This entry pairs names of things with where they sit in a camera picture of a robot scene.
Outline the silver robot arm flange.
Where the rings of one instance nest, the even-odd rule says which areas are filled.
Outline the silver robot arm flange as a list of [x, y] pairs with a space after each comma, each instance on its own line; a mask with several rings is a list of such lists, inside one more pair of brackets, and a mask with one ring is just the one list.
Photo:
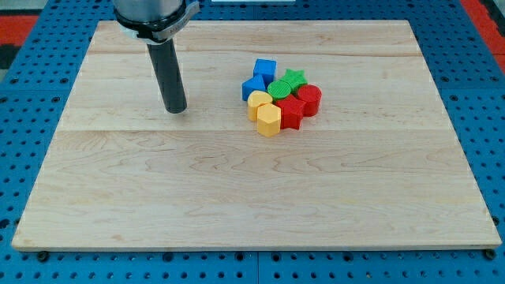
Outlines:
[[127, 36], [159, 45], [171, 40], [200, 12], [198, 1], [113, 0], [114, 15]]

